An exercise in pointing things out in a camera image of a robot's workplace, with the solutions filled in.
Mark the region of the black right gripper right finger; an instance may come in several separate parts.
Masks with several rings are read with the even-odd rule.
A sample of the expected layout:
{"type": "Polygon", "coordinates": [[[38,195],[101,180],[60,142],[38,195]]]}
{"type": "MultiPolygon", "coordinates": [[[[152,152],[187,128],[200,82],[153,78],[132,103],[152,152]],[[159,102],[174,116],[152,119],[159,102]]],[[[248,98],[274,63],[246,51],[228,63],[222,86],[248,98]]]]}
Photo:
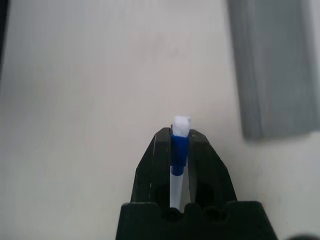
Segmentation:
{"type": "Polygon", "coordinates": [[[237,196],[227,167],[207,137],[192,129],[188,136],[190,201],[200,207],[224,207],[237,196]]]}

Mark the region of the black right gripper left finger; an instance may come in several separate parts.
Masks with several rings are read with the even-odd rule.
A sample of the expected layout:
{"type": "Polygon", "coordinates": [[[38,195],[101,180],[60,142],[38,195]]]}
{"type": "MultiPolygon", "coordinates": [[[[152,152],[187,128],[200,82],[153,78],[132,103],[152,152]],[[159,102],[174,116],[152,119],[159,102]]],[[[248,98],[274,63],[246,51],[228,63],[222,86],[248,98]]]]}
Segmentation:
{"type": "Polygon", "coordinates": [[[170,206],[171,129],[164,127],[154,134],[134,176],[131,202],[170,206]]]}

